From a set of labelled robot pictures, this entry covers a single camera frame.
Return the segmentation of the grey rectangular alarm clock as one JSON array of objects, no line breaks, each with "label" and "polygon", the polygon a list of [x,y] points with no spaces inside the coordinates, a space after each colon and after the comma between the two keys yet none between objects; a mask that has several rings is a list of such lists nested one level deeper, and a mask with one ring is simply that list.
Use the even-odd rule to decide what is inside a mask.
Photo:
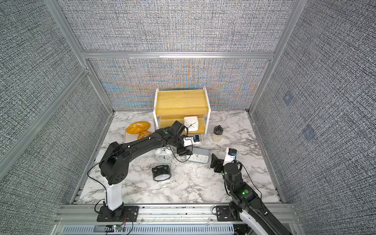
[{"label": "grey rectangular alarm clock", "polygon": [[194,147],[192,150],[192,155],[189,156],[188,161],[199,164],[207,164],[209,162],[209,157],[209,150]]}]

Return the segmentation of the white square alarm clock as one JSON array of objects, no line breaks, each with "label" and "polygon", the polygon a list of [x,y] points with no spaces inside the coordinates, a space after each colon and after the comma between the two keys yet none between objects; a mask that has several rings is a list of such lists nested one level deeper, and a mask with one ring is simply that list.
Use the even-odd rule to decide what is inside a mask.
[{"label": "white square alarm clock", "polygon": [[188,128],[189,132],[198,131],[199,119],[198,116],[184,117],[184,125]]}]

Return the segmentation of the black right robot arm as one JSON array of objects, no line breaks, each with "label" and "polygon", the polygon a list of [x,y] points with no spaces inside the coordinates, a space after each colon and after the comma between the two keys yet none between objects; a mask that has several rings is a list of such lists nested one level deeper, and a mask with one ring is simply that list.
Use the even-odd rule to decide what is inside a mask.
[{"label": "black right robot arm", "polygon": [[231,197],[230,216],[246,223],[256,235],[290,235],[291,232],[265,206],[261,197],[244,181],[244,165],[211,155],[211,168],[222,175],[225,191]]}]

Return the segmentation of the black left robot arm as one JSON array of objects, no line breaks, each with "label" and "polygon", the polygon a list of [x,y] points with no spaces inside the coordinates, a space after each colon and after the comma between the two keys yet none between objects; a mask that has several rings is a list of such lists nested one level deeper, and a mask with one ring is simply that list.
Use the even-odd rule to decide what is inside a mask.
[{"label": "black left robot arm", "polygon": [[130,143],[111,143],[103,158],[97,163],[100,169],[105,188],[106,198],[100,210],[95,212],[107,218],[120,217],[123,215],[123,199],[121,196],[121,182],[126,178],[129,164],[141,155],[162,147],[175,147],[179,156],[191,156],[193,147],[184,146],[189,131],[179,121],[172,126],[155,130],[151,135]]}]

